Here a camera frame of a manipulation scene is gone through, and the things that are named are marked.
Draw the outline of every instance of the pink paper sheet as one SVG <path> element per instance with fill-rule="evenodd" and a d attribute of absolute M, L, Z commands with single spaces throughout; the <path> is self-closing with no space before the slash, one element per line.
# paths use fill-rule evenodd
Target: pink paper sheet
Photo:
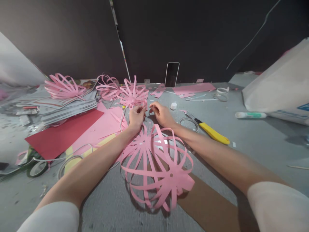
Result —
<path fill-rule="evenodd" d="M 177 195 L 183 193 L 183 189 L 190 191 L 194 185 L 194 180 L 188 175 L 193 168 L 193 160 L 187 153 L 187 149 L 181 149 L 176 146 L 176 140 L 183 143 L 178 137 L 175 137 L 174 132 L 170 128 L 163 128 L 160 130 L 159 125 L 155 124 L 147 136 L 147 128 L 143 124 L 144 132 L 140 131 L 139 135 L 136 135 L 133 141 L 124 149 L 121 156 L 121 168 L 125 171 L 126 181 L 130 184 L 130 191 L 135 200 L 140 203 L 145 203 L 150 208 L 164 207 L 166 211 L 174 209 L 177 204 Z M 163 136 L 162 131 L 171 130 L 173 136 Z M 170 140 L 173 145 L 165 144 L 165 140 Z M 169 151 L 174 150 L 174 160 L 171 159 Z M 158 163 L 162 171 L 155 171 L 154 162 L 152 156 Z M 132 161 L 137 157 L 135 165 L 131 165 Z M 159 157 L 169 165 L 169 171 L 166 171 Z M 143 170 L 138 170 L 137 167 L 143 158 Z M 186 161 L 186 158 L 192 164 L 192 168 L 183 170 L 182 167 Z M 152 171 L 147 171 L 147 160 L 149 160 Z M 131 178 L 128 178 L 128 173 L 132 176 L 142 175 L 143 186 L 133 185 Z M 147 177 L 153 177 L 154 183 L 148 184 Z M 133 190 L 144 191 L 144 199 L 139 198 Z M 155 189 L 157 194 L 153 198 L 149 198 L 148 191 Z M 165 202 L 170 192 L 172 193 L 171 207 Z M 154 206 L 150 203 L 151 201 L 158 199 Z"/>
<path fill-rule="evenodd" d="M 161 97 L 161 95 L 163 94 L 165 89 L 166 89 L 166 87 L 164 86 L 164 84 L 160 84 L 158 86 L 158 88 L 155 89 L 155 91 L 153 91 L 150 95 L 154 95 L 155 98 L 159 98 L 159 97 Z"/>
<path fill-rule="evenodd" d="M 98 103 L 98 110 L 104 112 L 104 114 L 85 131 L 73 144 L 73 151 L 78 149 L 84 144 L 90 143 L 91 145 L 96 145 L 101 142 L 105 137 L 119 132 L 120 119 L 122 115 L 121 107 L 114 107 L 111 109 L 106 109 L 102 102 Z M 122 119 L 122 130 L 128 126 L 126 119 Z M 75 155 L 80 155 L 87 151 L 89 147 L 84 146 L 76 151 Z"/>
<path fill-rule="evenodd" d="M 193 93 L 196 92 L 213 91 L 215 89 L 216 87 L 214 87 L 211 83 L 200 83 L 173 88 L 176 95 L 184 94 L 184 96 L 181 96 L 181 98 L 194 96 L 195 94 Z"/>

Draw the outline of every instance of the stack of paper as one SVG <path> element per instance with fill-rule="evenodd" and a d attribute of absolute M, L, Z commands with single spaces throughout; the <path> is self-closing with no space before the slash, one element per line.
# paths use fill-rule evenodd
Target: stack of paper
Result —
<path fill-rule="evenodd" d="M 97 90 L 95 89 L 95 85 L 97 81 L 93 79 L 76 80 L 76 82 L 77 81 L 77 84 L 87 88 L 85 94 L 81 96 L 85 101 L 78 97 L 52 99 L 50 94 L 44 89 L 43 84 L 40 85 L 35 93 L 16 99 L 14 102 L 18 107 L 38 106 L 38 115 L 41 116 L 42 122 L 45 125 L 50 125 L 96 108 L 97 102 L 95 97 Z"/>

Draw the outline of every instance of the pink paper flower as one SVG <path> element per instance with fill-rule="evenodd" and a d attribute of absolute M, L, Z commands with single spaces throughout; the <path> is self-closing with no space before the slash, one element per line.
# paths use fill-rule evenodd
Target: pink paper flower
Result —
<path fill-rule="evenodd" d="M 134 83 L 130 83 L 127 79 L 124 80 L 125 86 L 119 87 L 116 84 L 115 77 L 109 77 L 108 75 L 101 75 L 98 78 L 102 79 L 104 84 L 96 87 L 101 91 L 101 97 L 103 100 L 111 101 L 120 99 L 120 104 L 132 109 L 136 105 L 146 105 L 149 90 L 145 85 L 136 85 L 136 76 L 134 76 Z"/>
<path fill-rule="evenodd" d="M 78 97 L 82 100 L 83 98 L 80 95 L 83 95 L 86 91 L 86 87 L 77 85 L 72 77 L 70 76 L 62 76 L 59 73 L 56 73 L 56 76 L 49 76 L 54 82 L 45 81 L 47 84 L 45 89 L 48 93 L 50 93 L 52 99 L 67 99 L 72 97 Z M 73 84 L 71 84 L 66 78 L 71 78 Z"/>
<path fill-rule="evenodd" d="M 189 176 L 193 168 L 193 160 L 187 153 L 186 147 L 183 149 L 177 147 L 176 141 L 179 141 L 183 144 L 182 140 L 178 137 L 175 137 L 174 132 L 170 128 L 163 128 L 160 130 L 159 125 L 155 124 L 150 132 L 147 135 L 147 128 L 145 125 L 144 132 L 140 131 L 139 135 L 136 135 L 133 141 L 124 149 L 123 154 L 121 155 L 120 164 L 121 168 L 125 171 L 126 181 L 130 184 L 130 191 L 135 200 L 140 203 L 145 203 L 150 208 L 160 208 L 164 207 L 166 211 L 174 209 L 177 204 L 177 195 L 183 193 L 183 189 L 190 191 L 194 185 L 194 180 Z M 163 136 L 162 131 L 171 130 L 173 136 Z M 171 150 L 173 150 L 173 160 L 171 158 Z M 137 157 L 135 165 L 133 165 L 133 160 Z M 153 158 L 159 165 L 162 171 L 155 171 L 155 165 Z M 169 166 L 169 170 L 166 171 L 161 158 Z M 186 158 L 192 164 L 191 169 L 183 170 L 182 167 L 186 161 Z M 151 170 L 147 170 L 147 159 L 150 163 Z M 143 170 L 138 170 L 137 167 L 139 163 L 143 160 Z M 133 185 L 131 183 L 132 176 L 129 179 L 128 173 L 131 173 L 132 176 L 142 175 L 143 176 L 143 186 Z M 153 177 L 154 183 L 148 184 L 147 177 Z M 144 199 L 139 198 L 133 190 L 142 190 L 144 192 Z M 156 190 L 156 195 L 151 199 L 149 198 L 148 191 Z M 171 198 L 171 208 L 167 205 L 166 199 L 168 198 L 170 192 L 172 193 Z M 158 201 L 153 206 L 150 202 L 158 199 Z"/>

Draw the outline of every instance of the paper scrap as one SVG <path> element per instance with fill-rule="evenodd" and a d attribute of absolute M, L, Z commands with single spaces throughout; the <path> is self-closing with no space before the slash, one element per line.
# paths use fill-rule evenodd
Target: paper scrap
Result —
<path fill-rule="evenodd" d="M 159 97 L 161 97 L 161 95 L 163 94 L 165 89 L 166 89 L 166 87 L 164 86 L 164 84 L 160 84 L 158 86 L 158 88 L 156 88 L 155 91 L 150 93 L 150 95 L 154 95 L 155 98 L 159 98 Z"/>

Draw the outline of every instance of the finger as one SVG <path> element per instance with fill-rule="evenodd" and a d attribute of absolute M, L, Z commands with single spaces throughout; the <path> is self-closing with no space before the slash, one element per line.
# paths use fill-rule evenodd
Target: finger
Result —
<path fill-rule="evenodd" d="M 142 108 L 142 106 L 136 106 L 136 107 L 134 107 L 132 110 L 133 110 L 134 112 L 136 112 L 136 113 L 139 113 L 140 110 L 141 110 L 141 108 Z"/>
<path fill-rule="evenodd" d="M 160 112 L 159 112 L 159 110 L 158 110 L 156 107 L 153 107 L 152 110 L 153 110 L 154 115 L 155 115 L 156 117 L 160 115 Z"/>
<path fill-rule="evenodd" d="M 162 106 L 162 105 L 161 105 L 159 102 L 157 102 L 157 101 L 151 103 L 149 107 L 152 108 L 153 106 L 155 106 L 159 111 L 161 111 L 161 110 L 163 109 L 163 107 L 164 107 L 164 106 Z"/>
<path fill-rule="evenodd" d="M 142 114 L 145 114 L 146 111 L 147 111 L 147 108 L 144 106 L 144 107 L 142 108 L 142 110 L 141 110 L 141 113 L 142 113 Z"/>

